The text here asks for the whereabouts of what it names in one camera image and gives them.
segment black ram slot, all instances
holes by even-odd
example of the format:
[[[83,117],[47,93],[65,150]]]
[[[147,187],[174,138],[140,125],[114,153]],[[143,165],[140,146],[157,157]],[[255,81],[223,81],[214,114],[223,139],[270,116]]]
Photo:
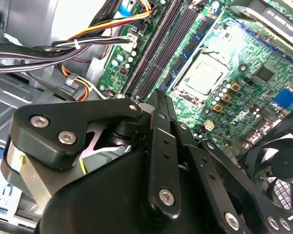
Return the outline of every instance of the black ram slot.
[[[122,94],[125,94],[127,97],[132,95],[132,92],[135,90],[140,78],[143,76],[154,54],[157,52],[158,47],[161,45],[161,43],[163,43],[165,37],[167,36],[167,32],[174,24],[178,13],[183,6],[183,2],[183,0],[171,0],[169,2],[169,6],[162,16],[160,25],[153,33],[150,42],[143,52],[144,55],[140,59],[136,69],[133,71],[132,76],[128,79],[124,88],[122,89]]]
[[[152,91],[156,82],[161,77],[164,69],[168,65],[172,56],[175,54],[178,46],[181,44],[185,35],[188,33],[189,29],[192,27],[195,22],[198,14],[202,11],[202,8],[197,9],[188,9],[184,15],[182,15],[182,19],[179,21],[177,27],[173,32],[173,37],[166,43],[165,48],[163,49],[162,54],[157,58],[152,71],[146,77],[143,86],[137,93],[139,96],[139,101],[145,101],[149,93]]]

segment silver screw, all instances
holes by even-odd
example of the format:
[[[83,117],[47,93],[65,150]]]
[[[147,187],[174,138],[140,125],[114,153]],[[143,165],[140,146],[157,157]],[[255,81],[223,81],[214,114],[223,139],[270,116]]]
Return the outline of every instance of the silver screw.
[[[210,147],[212,150],[214,150],[214,149],[215,149],[215,146],[214,146],[212,143],[210,143],[210,142],[207,142],[207,145],[208,145],[208,147]]]
[[[235,231],[240,229],[239,222],[233,214],[225,213],[225,219],[229,226],[232,227],[232,229],[234,229]]]
[[[137,107],[135,107],[134,105],[130,105],[129,107],[130,107],[131,110],[133,110],[133,111],[137,111],[137,110],[138,110]]]
[[[160,199],[167,206],[172,206],[175,203],[174,195],[167,189],[160,190]]]
[[[289,224],[285,221],[284,218],[280,218],[280,223],[282,224],[282,226],[283,226],[286,230],[288,230],[288,231],[291,230],[291,227],[290,227]]]
[[[49,125],[49,120],[43,116],[34,116],[30,119],[30,122],[37,128],[45,128]]]
[[[62,144],[65,145],[72,145],[77,140],[75,134],[66,131],[61,132],[58,136],[58,139]]]
[[[180,127],[182,127],[184,130],[188,129],[184,123],[180,123]]]
[[[279,225],[277,224],[277,222],[270,216],[267,217],[267,220],[269,222],[269,224],[276,230],[279,230]]]
[[[161,117],[161,118],[163,118],[163,119],[166,118],[165,115],[163,115],[163,114],[161,114],[161,113],[158,113],[158,116]]]

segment cpu socket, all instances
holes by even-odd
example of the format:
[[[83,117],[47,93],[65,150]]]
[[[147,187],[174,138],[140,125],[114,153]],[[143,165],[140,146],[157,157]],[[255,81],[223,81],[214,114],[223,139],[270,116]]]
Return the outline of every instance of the cpu socket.
[[[210,55],[200,55],[174,87],[193,103],[204,104],[228,74],[225,64]]]

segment black fan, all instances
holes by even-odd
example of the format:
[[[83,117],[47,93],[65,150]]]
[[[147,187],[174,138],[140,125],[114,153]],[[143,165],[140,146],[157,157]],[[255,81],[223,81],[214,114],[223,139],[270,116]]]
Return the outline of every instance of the black fan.
[[[255,144],[242,159],[248,176],[266,196],[277,203],[275,186],[278,180],[288,183],[293,215],[293,113]],[[268,178],[275,179],[268,184]]]

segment blue connector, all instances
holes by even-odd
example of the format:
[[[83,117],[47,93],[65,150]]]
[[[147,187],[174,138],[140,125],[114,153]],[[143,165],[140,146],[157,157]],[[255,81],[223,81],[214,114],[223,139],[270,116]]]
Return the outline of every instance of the blue connector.
[[[273,99],[273,102],[289,111],[293,111],[293,93],[288,89],[282,90],[278,96]]]
[[[132,14],[127,10],[124,5],[121,5],[118,9],[118,12],[121,13],[123,17],[130,17]]]

